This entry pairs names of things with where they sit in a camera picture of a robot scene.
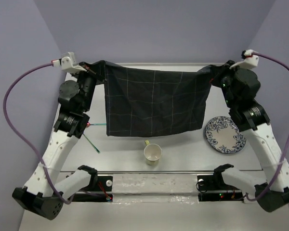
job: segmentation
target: white cup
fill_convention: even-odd
[[[145,144],[144,155],[146,163],[148,165],[157,165],[162,156],[161,147],[155,143],[150,143],[148,140],[145,141]]]

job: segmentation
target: wire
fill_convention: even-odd
[[[63,201],[65,204],[69,205],[72,200],[73,200],[73,197],[74,196],[71,196],[70,197],[70,200],[66,200],[64,199],[61,194],[56,190],[49,174],[48,174],[48,170],[47,170],[47,167],[45,165],[45,162],[42,158],[42,155],[38,152],[38,150],[36,149],[36,147],[29,141],[27,140],[15,127],[14,125],[11,123],[11,120],[8,116],[8,113],[7,113],[7,109],[6,109],[6,103],[7,103],[7,100],[8,100],[8,97],[12,91],[12,89],[15,87],[15,85],[21,80],[23,79],[25,76],[29,75],[30,73],[36,71],[36,70],[39,70],[39,69],[42,69],[44,67],[48,67],[48,66],[52,66],[53,64],[52,63],[49,63],[49,64],[44,64],[44,65],[41,65],[41,66],[37,66],[25,73],[23,73],[20,77],[18,77],[12,84],[11,86],[8,88],[8,90],[6,91],[5,93],[5,96],[4,96],[4,99],[3,99],[3,113],[4,113],[4,117],[5,117],[5,120],[6,122],[8,123],[8,125],[10,126],[10,128],[13,130],[13,132],[15,132],[15,134],[21,138],[27,145],[29,145],[29,147],[34,151],[35,155],[38,157],[39,161],[41,162],[41,164],[43,165],[43,169],[44,169],[44,173],[45,173],[45,176],[46,176],[46,179],[51,187],[51,189],[53,190],[54,194],[61,200]]]
[[[96,125],[106,125],[106,124],[90,124],[90,123],[88,123],[88,124],[87,124],[87,127],[96,126]]]
[[[197,187],[197,185],[199,185],[199,182],[196,183],[196,189],[198,190],[198,192],[200,193],[206,193],[208,190],[205,190],[205,191],[200,191],[200,189]]]
[[[240,197],[240,198],[238,198],[238,199],[234,199],[234,200],[232,200],[232,201],[241,201],[241,200],[243,200],[243,202],[244,202],[244,198],[246,197],[247,195],[245,194],[244,196],[242,196],[242,197]]]
[[[100,187],[100,189],[104,192],[104,194],[106,195],[106,197],[108,197],[108,194],[106,193],[106,191],[105,191],[102,183],[99,181],[99,182],[97,183],[97,185],[98,185],[98,186]]]
[[[273,61],[273,62],[275,62],[275,63],[277,63],[277,64],[282,65],[284,68],[286,68],[286,69],[289,71],[289,67],[288,67],[286,64],[284,64],[283,62],[279,61],[279,60],[276,60],[276,59],[274,59],[274,58],[272,58],[272,57],[269,57],[269,56],[264,55],[264,54],[261,54],[261,53],[256,53],[256,52],[253,52],[252,55],[258,55],[258,56],[263,57],[263,58],[265,58],[265,59],[271,60],[271,61]],[[281,155],[280,160],[279,160],[280,163],[283,163],[283,161],[284,161],[284,159],[285,159],[285,157],[286,157],[288,148],[289,148],[289,135],[288,135],[288,138],[287,138],[287,141],[286,141],[284,150],[283,150],[282,155]],[[273,175],[271,181],[268,183],[268,185],[265,187],[265,189],[264,189],[256,198],[250,199],[248,193],[246,194],[246,198],[247,198],[249,201],[257,201],[257,200],[259,200],[260,198],[262,198],[262,197],[270,190],[270,187],[273,185],[273,183],[274,183],[275,180],[277,179],[277,177],[278,177],[278,175],[279,175],[279,173],[280,173],[281,168],[282,168],[282,164],[280,164],[280,165],[277,166],[276,172],[275,172],[275,174]]]
[[[86,140],[91,144],[91,146],[95,149],[97,153],[101,153],[100,150],[97,149],[97,147],[89,140],[89,138],[83,133],[83,136],[86,138]]]
[[[236,189],[233,189],[233,194],[231,196],[231,199],[234,199],[235,195],[236,195]]]
[[[83,192],[87,195],[90,195],[90,196],[103,196],[102,194],[98,194],[98,193],[91,193],[91,192],[88,192],[88,191],[84,191],[84,190],[80,190],[80,192]]]

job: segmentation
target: white tabletop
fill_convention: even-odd
[[[289,208],[257,203],[72,203],[54,220],[25,211],[19,231],[289,231]]]
[[[125,65],[128,67],[171,71],[197,71],[203,65]],[[215,116],[229,116],[222,91],[212,87],[207,99],[203,127]],[[90,111],[91,123],[105,123],[104,86],[96,86]],[[163,156],[160,163],[148,166],[143,149],[145,138],[108,137],[106,126],[91,126],[85,134],[101,151],[98,154],[82,136],[70,152],[62,171],[73,171],[81,165],[88,165],[98,171],[182,171],[213,170],[219,165],[232,164],[240,170],[260,170],[258,159],[247,142],[237,154],[221,154],[205,140],[203,129],[182,134],[150,138],[151,143],[161,146]]]

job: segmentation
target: plaid cloth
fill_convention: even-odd
[[[202,128],[215,66],[198,72],[142,70],[106,61],[93,66],[105,76],[108,136],[167,136]]]

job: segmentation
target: blue floral plate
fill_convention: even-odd
[[[239,132],[231,118],[218,116],[211,119],[205,128],[209,144],[221,153],[237,153],[246,144],[246,138]]]

